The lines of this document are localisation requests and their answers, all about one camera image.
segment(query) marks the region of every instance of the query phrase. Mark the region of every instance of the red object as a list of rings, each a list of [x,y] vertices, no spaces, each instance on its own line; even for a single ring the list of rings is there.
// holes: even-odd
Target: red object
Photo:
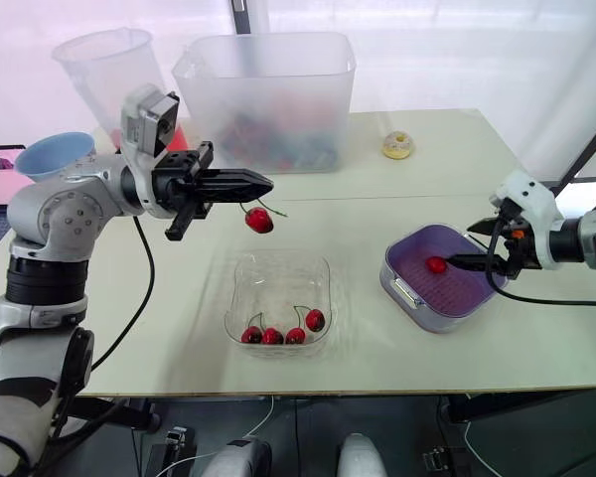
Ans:
[[[301,345],[305,342],[307,335],[302,328],[292,328],[287,332],[285,343],[288,345]]]
[[[441,256],[429,256],[426,258],[426,267],[433,273],[443,273],[448,269],[446,260]]]
[[[320,331],[325,327],[325,315],[318,309],[313,309],[305,317],[305,325],[311,331]]]
[[[175,129],[175,135],[167,147],[169,151],[188,150],[188,141],[186,141],[186,136],[183,135],[183,130],[181,129],[181,126],[177,126],[177,129]]]
[[[277,331],[275,328],[267,328],[262,334],[262,342],[265,345],[282,345],[282,333]]]
[[[241,343],[260,343],[262,341],[262,331],[257,326],[250,326],[240,335]]]
[[[245,223],[259,234],[267,234],[274,230],[274,222],[262,207],[254,207],[249,209],[245,214]]]

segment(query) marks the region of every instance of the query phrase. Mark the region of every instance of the cable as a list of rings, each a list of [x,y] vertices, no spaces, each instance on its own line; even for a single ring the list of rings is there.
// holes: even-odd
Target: cable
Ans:
[[[302,477],[302,458],[300,457],[300,437],[298,434],[298,401],[294,399],[294,437],[296,439],[296,457],[298,458],[298,477]]]
[[[501,234],[501,228],[503,226],[503,220],[497,219],[495,222],[495,226],[493,228],[493,233],[490,238],[490,245],[488,246],[488,252],[486,253],[486,279],[488,280],[488,284],[491,286],[493,290],[495,290],[500,295],[505,296],[506,298],[511,298],[512,300],[522,301],[525,303],[536,303],[539,305],[564,305],[564,306],[596,306],[596,301],[586,301],[586,300],[543,300],[539,298],[527,298],[524,296],[517,296],[512,295],[511,293],[507,293],[506,291],[502,290],[495,280],[493,279],[493,260],[495,256],[495,248],[497,248],[497,241],[499,239],[499,235]]]
[[[71,410],[71,404],[73,403],[75,396],[68,396],[62,402],[62,408],[60,409],[60,413],[58,414],[58,418],[56,419],[56,428],[53,431],[51,439],[57,439],[60,437],[62,433],[62,428],[67,423],[67,418],[69,417],[69,412]]]
[[[176,467],[179,464],[183,464],[184,462],[190,462],[191,460],[202,459],[204,457],[211,457],[213,455],[216,455],[217,453],[218,453],[218,451],[216,450],[214,452],[210,452],[209,454],[195,455],[194,457],[188,457],[186,459],[178,460],[178,461],[170,464],[165,469],[163,469],[161,472],[159,472],[157,475],[155,475],[155,477],[161,477],[162,475],[165,475],[170,469],[172,469],[173,467]]]
[[[137,308],[137,311],[135,312],[132,319],[128,322],[128,324],[123,329],[123,331],[119,334],[119,336],[114,341],[114,343],[112,345],[110,345],[110,348],[108,348],[108,350],[106,350],[106,352],[101,356],[101,358],[99,358],[97,361],[94,362],[94,364],[90,368],[91,371],[96,370],[99,367],[99,365],[101,365],[104,361],[106,361],[106,358],[108,358],[112,354],[112,352],[115,351],[117,346],[119,346],[121,341],[126,337],[128,332],[133,327],[133,325],[136,323],[136,321],[139,319],[139,317],[141,316],[141,313],[143,312],[144,308],[148,304],[148,300],[150,300],[150,295],[152,295],[152,289],[155,286],[155,260],[152,257],[152,251],[150,251],[150,244],[148,243],[148,240],[146,239],[146,236],[143,233],[143,229],[141,228],[139,219],[137,217],[133,217],[132,221],[134,222],[135,228],[137,229],[137,232],[139,233],[139,237],[141,238],[141,243],[143,243],[143,247],[146,250],[146,255],[148,255],[148,264],[150,265],[150,281],[148,282],[148,289],[146,290],[146,294],[143,297],[143,301],[139,305],[139,308]]]
[[[441,426],[441,420],[439,418],[439,409],[441,408],[441,396],[437,397],[437,407],[435,407],[435,422],[437,423],[437,428],[441,433],[441,440],[444,442],[444,447],[448,448],[448,439],[446,438],[446,434],[444,433],[444,429]]]
[[[577,461],[572,462],[569,465],[566,465],[565,467],[560,469],[558,472],[553,474],[551,477],[566,477],[567,475],[569,475],[570,472],[578,469],[579,467],[582,467],[587,462],[594,460],[595,458],[596,458],[596,451],[594,451],[590,454],[587,454],[585,457],[582,457],[582,458],[578,459]]]
[[[250,432],[248,432],[247,434],[245,434],[243,437],[248,437],[249,435],[253,436],[254,432],[257,431],[260,427],[262,427],[262,425],[267,422],[267,419],[271,416],[271,414],[274,412],[274,396],[271,397],[271,407],[269,408],[269,412],[267,413],[267,415],[265,416],[265,418],[258,423],[258,425],[252,429]]]
[[[56,437],[49,439],[49,445],[63,445],[67,444],[77,438],[80,437],[90,437],[93,435],[100,427],[106,424],[106,421],[109,417],[114,415],[120,408],[122,408],[126,404],[126,399],[119,400],[116,402],[112,407],[110,407],[106,412],[99,415],[95,419],[88,421],[82,427],[80,427],[75,432],[71,434],[63,435],[62,437]]]
[[[80,430],[77,430],[72,434],[59,437],[56,440],[50,440],[51,444],[66,443],[67,447],[65,447],[62,450],[62,452],[60,452],[54,459],[51,459],[49,462],[42,462],[41,459],[40,465],[37,466],[35,472],[47,471],[51,467],[54,467],[56,464],[58,464],[58,462],[64,459],[75,449],[77,449],[85,440],[87,440],[89,437],[95,434],[95,432],[105,424],[105,421],[113,414],[115,414],[123,405],[125,405],[125,399],[116,402],[113,407],[111,407],[97,419],[87,422]]]
[[[274,411],[274,396],[271,397],[271,407],[269,408],[269,412],[267,413],[267,415],[263,418],[263,420],[259,424],[257,424],[254,427],[254,429],[252,429],[250,432],[246,433],[243,436],[243,438],[249,437],[249,436],[250,437],[253,437],[253,433],[256,430],[258,430],[260,428],[260,426],[263,425],[267,421],[267,419],[271,416],[271,414],[273,413],[273,411]],[[188,457],[186,459],[181,459],[181,460],[178,460],[176,462],[173,462],[168,467],[166,467],[161,472],[159,472],[157,475],[155,475],[155,477],[161,477],[162,475],[166,474],[173,467],[176,467],[179,464],[183,464],[184,462],[190,462],[191,460],[196,460],[196,459],[201,459],[201,458],[204,458],[204,457],[210,457],[210,456],[216,455],[216,454],[219,453],[219,450],[215,450],[214,452],[210,452],[209,454],[195,455],[194,457]]]
[[[495,475],[496,477],[503,477],[499,472],[497,472],[493,467],[491,467],[491,465],[488,464],[488,462],[482,459],[481,455],[479,455],[479,453],[477,453],[475,449],[473,449],[473,446],[468,440],[468,431],[470,430],[470,424],[472,424],[472,422],[468,422],[468,425],[466,426],[466,432],[464,432],[464,442],[466,442],[466,447],[468,447],[468,450],[470,450],[473,453],[473,455],[477,457],[477,460],[479,460],[479,462],[481,462],[484,467],[490,470],[493,475]]]
[[[137,452],[137,442],[135,441],[135,429],[130,428],[130,438],[132,439],[132,450],[135,453],[135,464],[137,465],[137,475],[141,477],[141,462],[139,452]]]

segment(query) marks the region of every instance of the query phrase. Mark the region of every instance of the red cherry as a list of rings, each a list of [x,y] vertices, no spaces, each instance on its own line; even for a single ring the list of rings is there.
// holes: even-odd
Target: red cherry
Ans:
[[[292,328],[287,332],[285,343],[288,345],[301,345],[305,342],[305,338],[307,338],[305,330],[302,328]]]
[[[257,326],[250,326],[240,335],[241,343],[260,343],[262,341],[262,331]]]
[[[245,214],[245,223],[259,234],[267,234],[274,230],[274,222],[262,207],[254,207],[249,209]]]
[[[262,342],[265,345],[282,345],[282,333],[275,328],[267,328],[262,334]]]
[[[443,273],[448,269],[446,260],[441,256],[430,256],[426,258],[426,267],[433,273]]]
[[[320,331],[325,327],[325,315],[318,309],[313,309],[305,317],[305,324],[311,331]]]

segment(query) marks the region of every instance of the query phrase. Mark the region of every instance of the clear plastic pitcher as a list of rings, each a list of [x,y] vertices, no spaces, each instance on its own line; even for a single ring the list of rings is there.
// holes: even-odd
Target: clear plastic pitcher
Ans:
[[[117,148],[124,98],[147,82],[165,88],[151,42],[144,30],[119,28],[77,37],[53,50],[53,58]],[[180,127],[168,149],[187,149]]]

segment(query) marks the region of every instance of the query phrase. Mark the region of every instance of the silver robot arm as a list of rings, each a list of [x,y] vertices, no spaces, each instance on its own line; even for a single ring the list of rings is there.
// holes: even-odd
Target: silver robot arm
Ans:
[[[491,236],[501,223],[508,259],[495,255],[493,271],[517,278],[524,268],[556,269],[562,262],[586,262],[596,269],[596,211],[565,219],[553,194],[523,171],[515,171],[491,196],[499,210],[493,218],[471,225],[469,232]],[[460,268],[484,271],[486,256],[457,254],[448,261]]]
[[[7,290],[0,297],[0,476],[28,475],[56,409],[88,382],[94,337],[84,287],[95,241],[113,217],[174,218],[180,240],[213,203],[246,203],[273,188],[247,170],[208,169],[213,147],[169,154],[179,100],[147,85],[122,114],[122,155],[84,158],[62,176],[20,191],[7,216]]]

